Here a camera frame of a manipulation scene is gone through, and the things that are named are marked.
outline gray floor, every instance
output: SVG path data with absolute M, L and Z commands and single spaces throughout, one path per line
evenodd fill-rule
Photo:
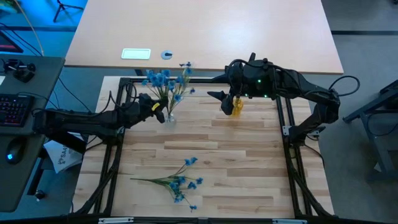
M 36 0 L 43 6 L 35 11 L 34 4 L 23 1 L 27 13 L 35 26 L 75 26 L 81 14 L 70 11 L 68 16 L 60 17 L 60 22 L 52 23 L 55 13 L 55 0 Z M 84 6 L 85 1 L 65 0 Z M 390 0 L 322 0 L 325 13 L 332 30 L 397 30 L 398 6 Z M 0 22 L 13 26 L 25 26 L 21 15 L 2 15 Z M 37 46 L 31 32 L 19 32 L 31 44 Z M 71 32 L 39 32 L 46 55 L 64 57 L 72 41 Z M 341 98 L 340 118 L 377 97 L 378 91 L 398 79 L 398 35 L 396 36 L 353 36 L 334 35 L 338 53 L 345 75 L 353 75 L 361 80 L 361 88 L 353 95 Z M 61 78 L 79 98 L 93 110 L 105 75 L 134 75 L 133 70 L 65 68 Z M 196 73 L 195 75 L 215 76 L 216 73 Z M 329 87 L 336 76 L 306 75 L 318 85 Z M 340 82 L 336 89 L 345 92 L 354 88 L 354 82 Z M 57 85 L 62 107 L 84 110 L 62 86 Z M 390 118 L 387 125 L 374 124 L 374 130 L 383 132 L 391 127 L 397 117 Z M 398 134 L 382 138 L 388 142 Z M 335 213 L 343 218 L 372 220 L 379 222 L 398 222 L 398 182 L 365 181 L 366 174 L 374 167 L 375 159 L 359 121 L 345 124 L 339 119 L 328 125 L 320 138 L 320 149 L 325 158 L 326 176 Z M 64 173 L 54 174 L 46 171 L 40 188 L 48 193 L 45 200 L 36 202 L 30 196 L 23 196 L 14 213 L 0 213 L 0 220 L 12 218 L 44 217 L 66 214 L 75 190 L 79 167 Z

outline desk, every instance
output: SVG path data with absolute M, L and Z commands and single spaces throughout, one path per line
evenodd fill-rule
M 15 79 L 11 72 L 8 74 L 3 73 L 2 75 L 6 77 L 0 85 L 0 93 L 17 94 L 24 91 L 46 98 L 50 98 L 65 62 L 63 58 L 10 54 L 1 54 L 0 58 L 5 61 L 18 59 L 25 65 L 33 63 L 36 66 L 35 76 L 27 83 L 22 83 Z M 32 109 L 44 109 L 46 104 L 47 100 L 35 97 Z M 0 203 L 0 212 L 13 212 L 17 208 L 37 156 L 42 150 L 45 136 L 33 134 L 33 122 L 34 118 L 30 114 L 24 127 L 0 127 L 0 192 L 2 192 L 0 194 L 0 201 L 2 202 Z M 16 134 L 29 137 L 22 160 L 18 164 L 10 165 L 6 161 L 6 148 Z
M 151 49 L 123 60 L 123 49 Z M 171 50 L 170 60 L 161 59 Z M 320 0 L 90 0 L 66 57 L 68 67 L 222 71 L 237 58 L 268 58 L 302 73 L 342 74 Z
M 119 79 L 104 78 L 97 111 L 105 106 L 110 90 L 116 95 Z M 196 93 L 176 107 L 175 126 L 149 118 L 126 130 L 112 216 L 293 218 L 275 102 L 245 99 L 241 117 L 230 118 L 220 110 L 220 102 L 206 94 L 228 91 L 227 85 L 191 85 Z M 154 97 L 140 84 L 137 91 Z M 292 106 L 297 124 L 310 115 L 307 100 L 292 100 Z M 308 139 L 307 144 L 319 150 L 317 142 Z M 97 146 L 84 156 L 73 198 L 75 210 L 98 185 L 104 149 L 105 145 Z M 333 213 L 322 160 L 309 149 L 302 147 L 301 151 L 309 189 Z M 192 156 L 199 160 L 187 175 L 205 179 L 188 193 L 189 201 L 198 205 L 193 213 L 186 203 L 174 204 L 164 188 L 130 180 L 168 176 Z

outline light wood surface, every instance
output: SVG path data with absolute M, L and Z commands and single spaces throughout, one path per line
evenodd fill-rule
M 119 78 L 104 78 L 97 111 L 105 106 L 110 90 L 116 95 Z M 206 94 L 226 91 L 226 85 L 192 86 L 196 93 L 187 96 L 175 109 L 176 125 L 160 124 L 149 118 L 126 130 L 112 215 L 294 217 L 275 102 L 269 98 L 245 99 L 241 116 L 231 118 L 220 110 L 219 101 Z M 137 90 L 150 93 L 140 84 Z M 296 123 L 300 124 L 310 115 L 308 101 L 296 99 L 292 105 Z M 307 144 L 319 150 L 317 142 L 308 140 Z M 75 209 L 98 185 L 104 150 L 105 145 L 101 145 L 84 156 L 73 199 Z M 324 208 L 333 213 L 322 160 L 305 147 L 301 152 L 309 188 Z M 163 187 L 130 180 L 174 174 L 185 158 L 193 156 L 198 161 L 186 175 L 203 177 L 204 182 L 187 192 L 188 200 L 198 206 L 192 213 L 186 202 L 175 204 Z M 301 191 L 299 200 L 302 203 Z
M 149 60 L 123 60 L 126 48 Z M 171 50 L 173 57 L 160 55 Z M 221 71 L 237 58 L 268 58 L 303 73 L 342 74 L 320 0 L 89 0 L 65 66 Z

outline white label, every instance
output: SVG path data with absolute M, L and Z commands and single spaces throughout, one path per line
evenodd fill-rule
M 150 49 L 123 49 L 122 59 L 140 59 L 148 60 Z

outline computer mouse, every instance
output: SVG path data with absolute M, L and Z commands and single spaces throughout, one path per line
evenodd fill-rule
M 24 156 L 27 138 L 18 136 L 11 140 L 6 149 L 6 161 L 9 164 L 17 164 Z

